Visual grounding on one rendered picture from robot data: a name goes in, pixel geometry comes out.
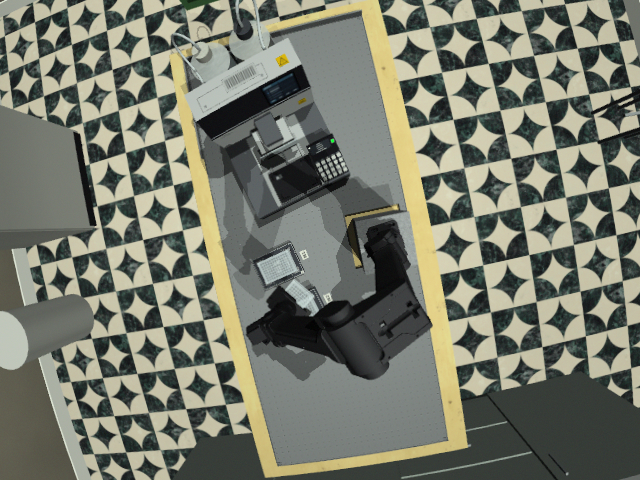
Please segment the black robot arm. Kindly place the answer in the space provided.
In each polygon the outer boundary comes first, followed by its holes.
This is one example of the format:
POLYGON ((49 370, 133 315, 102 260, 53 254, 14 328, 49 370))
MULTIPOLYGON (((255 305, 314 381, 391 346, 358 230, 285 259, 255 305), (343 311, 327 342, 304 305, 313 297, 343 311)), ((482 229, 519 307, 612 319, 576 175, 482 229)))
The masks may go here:
POLYGON ((433 324, 411 290, 406 273, 411 264, 397 222, 369 227, 368 234, 364 248, 375 264, 375 294, 353 307, 348 300, 331 301, 313 317, 292 316, 288 306, 277 303, 246 327, 251 343, 290 345, 345 364, 352 375, 367 380, 382 376, 388 361, 433 324))

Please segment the white plastic bottle with black cap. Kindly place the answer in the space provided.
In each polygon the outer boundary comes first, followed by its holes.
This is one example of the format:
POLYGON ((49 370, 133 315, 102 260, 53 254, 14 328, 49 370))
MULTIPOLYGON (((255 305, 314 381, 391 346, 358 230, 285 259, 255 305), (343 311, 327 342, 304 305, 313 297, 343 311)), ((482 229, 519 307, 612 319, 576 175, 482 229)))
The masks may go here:
MULTIPOLYGON (((257 53, 263 51, 260 45, 257 30, 257 21, 249 21, 246 18, 240 18, 240 20, 243 24, 243 28, 240 27, 236 20, 233 25, 233 31, 229 38, 230 50, 238 63, 241 63, 242 61, 245 61, 256 55, 257 53)), ((267 49, 274 44, 268 29, 262 23, 260 23, 260 27, 263 43, 265 45, 265 48, 267 49)))

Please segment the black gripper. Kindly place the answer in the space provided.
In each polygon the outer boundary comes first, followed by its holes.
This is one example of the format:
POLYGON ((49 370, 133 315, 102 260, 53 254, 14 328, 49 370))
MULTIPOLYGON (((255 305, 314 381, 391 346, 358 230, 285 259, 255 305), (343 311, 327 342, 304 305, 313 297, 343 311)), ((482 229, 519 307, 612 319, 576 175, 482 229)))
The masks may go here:
POLYGON ((284 288, 281 287, 280 285, 269 296, 269 298, 266 300, 266 302, 269 304, 268 305, 269 309, 272 309, 276 305, 276 303, 280 303, 280 305, 289 306, 291 308, 292 312, 293 312, 293 315, 295 315, 295 316, 310 316, 311 315, 311 311, 309 309, 302 308, 301 306, 299 306, 296 303, 296 299, 294 297, 292 297, 287 291, 285 291, 284 288), (305 311, 305 310, 307 310, 307 311, 305 311))

